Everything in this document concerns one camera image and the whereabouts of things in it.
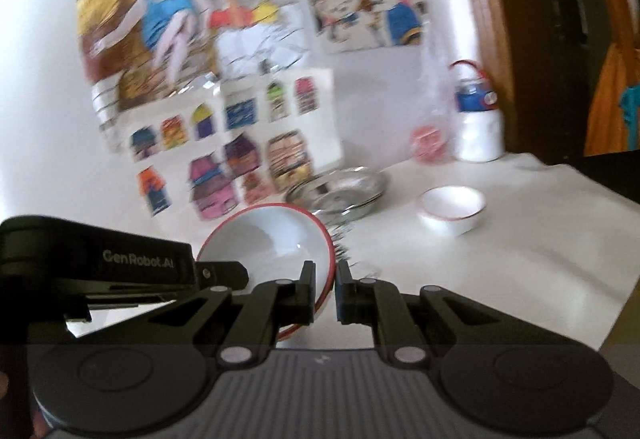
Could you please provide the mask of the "person's left hand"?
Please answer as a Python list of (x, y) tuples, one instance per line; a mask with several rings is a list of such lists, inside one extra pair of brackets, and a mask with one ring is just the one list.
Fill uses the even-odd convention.
[(11, 393), (9, 376), (1, 373), (1, 437), (44, 438), (48, 432), (41, 412)]

